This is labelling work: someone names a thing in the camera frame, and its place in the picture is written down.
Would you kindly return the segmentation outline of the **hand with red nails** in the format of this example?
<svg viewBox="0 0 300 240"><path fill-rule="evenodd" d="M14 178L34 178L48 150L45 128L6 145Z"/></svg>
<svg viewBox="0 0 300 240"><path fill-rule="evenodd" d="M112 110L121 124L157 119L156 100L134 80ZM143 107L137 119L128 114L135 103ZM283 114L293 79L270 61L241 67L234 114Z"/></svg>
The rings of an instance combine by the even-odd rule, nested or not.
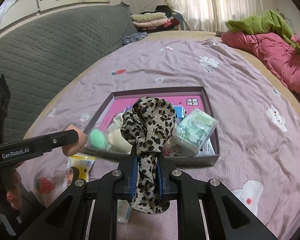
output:
<svg viewBox="0 0 300 240"><path fill-rule="evenodd" d="M0 170L0 190L4 189L6 199L11 208L20 210L22 208L21 191L19 184L21 176L16 168L23 165L23 161L13 166L8 166Z"/></svg>

